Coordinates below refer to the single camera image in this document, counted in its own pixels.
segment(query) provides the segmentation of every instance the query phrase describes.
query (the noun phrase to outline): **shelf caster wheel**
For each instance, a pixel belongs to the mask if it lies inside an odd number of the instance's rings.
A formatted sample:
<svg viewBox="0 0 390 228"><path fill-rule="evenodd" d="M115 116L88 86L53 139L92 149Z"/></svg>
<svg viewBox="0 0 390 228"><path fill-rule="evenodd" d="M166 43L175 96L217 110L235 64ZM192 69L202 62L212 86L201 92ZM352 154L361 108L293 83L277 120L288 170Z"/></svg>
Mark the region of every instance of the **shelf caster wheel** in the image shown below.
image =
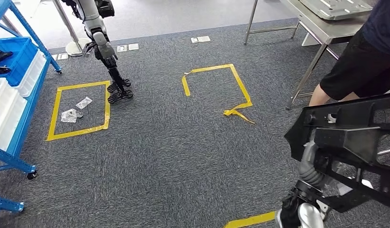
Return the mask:
<svg viewBox="0 0 390 228"><path fill-rule="evenodd" d="M37 175L38 175L37 171L34 171L34 172L31 172L31 173L27 174L27 178L29 180L32 180L32 179L36 178Z"/></svg>

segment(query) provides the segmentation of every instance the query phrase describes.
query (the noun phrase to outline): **yellow tape square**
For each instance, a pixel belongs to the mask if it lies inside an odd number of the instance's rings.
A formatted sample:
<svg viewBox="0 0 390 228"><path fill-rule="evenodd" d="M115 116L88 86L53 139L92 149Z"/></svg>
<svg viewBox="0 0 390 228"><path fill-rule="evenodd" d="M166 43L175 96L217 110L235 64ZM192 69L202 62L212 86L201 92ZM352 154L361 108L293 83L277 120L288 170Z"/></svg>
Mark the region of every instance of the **yellow tape square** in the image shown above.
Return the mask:
<svg viewBox="0 0 390 228"><path fill-rule="evenodd" d="M79 85L69 85L69 86L62 86L57 88L57 95L55 98L55 104L54 104L54 110L52 111L52 119L51 119L51 125L49 126L49 132L48 132L48 138L47 141L55 140L55 139L63 139L67 137L72 137L76 135L82 135L87 134L91 132L96 132L102 129L108 129L109 124L109 117L110 117L110 105L108 103L108 98L110 96L109 92L107 91L107 87L111 84L110 81L103 81L103 82L93 82L93 83L86 83L86 84L79 84ZM77 89L77 88L83 88L83 87L91 87L91 86L100 86L105 85L105 115L104 115L104 124L97 127L87 128L79 131L74 132L67 132L67 133L61 133L61 134L55 134L55 127L57 122L57 115L59 111L59 105L60 105L60 97L62 95L63 90L68 89Z"/></svg>
<svg viewBox="0 0 390 228"><path fill-rule="evenodd" d="M240 109L240 108L251 107L252 106L252 102L251 102L251 97L249 96L247 89L245 88L244 84L242 83L241 78L239 78L238 72L235 69L233 64L225 64L225 65L220 65L220 66L211 66L211 67L199 68L199 69L191 70L189 73L185 73L185 76L182 77L182 85L183 85L183 90L185 91L185 95L186 96L190 96L190 91L189 91L189 87L188 87L188 82L186 81L186 76L188 76L189 74L192 74L192 73L204 72L204 71L209 71L209 70L224 69L224 68L230 68L231 69L231 72L233 73L234 78L237 81L238 86L241 89L242 94L244 95L244 97L247 100L247 102L246 103L241 103L241 104L235 106L234 108L232 108L230 110L224 110L223 114L227 115L227 116L232 115L232 114L238 115L242 119L244 119L244 120L246 120L246 121L248 121L248 122L250 122L252 124L255 124L255 122L250 121L243 114L241 114L239 111L237 111L237 109Z"/></svg>

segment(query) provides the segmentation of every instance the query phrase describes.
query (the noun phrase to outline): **person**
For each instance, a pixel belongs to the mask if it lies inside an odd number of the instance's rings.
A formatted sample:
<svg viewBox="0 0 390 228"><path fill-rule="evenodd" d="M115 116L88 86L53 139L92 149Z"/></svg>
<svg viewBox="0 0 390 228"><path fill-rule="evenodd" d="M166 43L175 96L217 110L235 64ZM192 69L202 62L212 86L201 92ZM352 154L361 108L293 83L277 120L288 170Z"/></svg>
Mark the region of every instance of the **person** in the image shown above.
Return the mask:
<svg viewBox="0 0 390 228"><path fill-rule="evenodd" d="M390 0L379 0L351 38L329 74L315 88L309 106L330 98L347 101L390 90Z"/></svg>

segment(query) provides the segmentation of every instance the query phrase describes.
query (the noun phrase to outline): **plastic bag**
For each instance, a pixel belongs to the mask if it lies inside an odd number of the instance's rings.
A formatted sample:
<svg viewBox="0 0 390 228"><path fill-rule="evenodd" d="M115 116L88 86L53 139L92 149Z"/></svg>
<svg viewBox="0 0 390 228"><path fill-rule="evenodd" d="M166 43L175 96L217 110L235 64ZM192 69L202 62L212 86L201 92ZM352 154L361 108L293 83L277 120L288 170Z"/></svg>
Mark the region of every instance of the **plastic bag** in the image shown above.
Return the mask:
<svg viewBox="0 0 390 228"><path fill-rule="evenodd" d="M93 100L91 100L90 98L88 98L88 96L86 96L81 102L79 102L78 104L76 104L76 106L80 109L83 109L85 108L89 103L91 103Z"/></svg>
<svg viewBox="0 0 390 228"><path fill-rule="evenodd" d="M62 112L62 119L60 121L64 123L76 123L77 114L76 109L69 109L65 112Z"/></svg>

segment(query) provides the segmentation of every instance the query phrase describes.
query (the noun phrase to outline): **white plastic bin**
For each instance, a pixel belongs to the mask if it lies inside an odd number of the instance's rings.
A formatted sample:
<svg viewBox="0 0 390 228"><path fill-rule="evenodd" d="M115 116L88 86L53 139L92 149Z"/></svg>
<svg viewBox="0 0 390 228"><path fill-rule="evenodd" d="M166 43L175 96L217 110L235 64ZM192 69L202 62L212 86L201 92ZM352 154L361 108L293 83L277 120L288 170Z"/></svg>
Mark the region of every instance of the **white plastic bin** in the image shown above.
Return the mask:
<svg viewBox="0 0 390 228"><path fill-rule="evenodd" d="M27 101L12 88L5 78L0 78L0 149L6 151L19 124Z"/></svg>
<svg viewBox="0 0 390 228"><path fill-rule="evenodd" d="M37 51L20 84L13 87L20 92L22 97L30 96L31 91L37 83L37 80L41 75L42 69L44 69L44 65L47 61L43 55L44 53Z"/></svg>

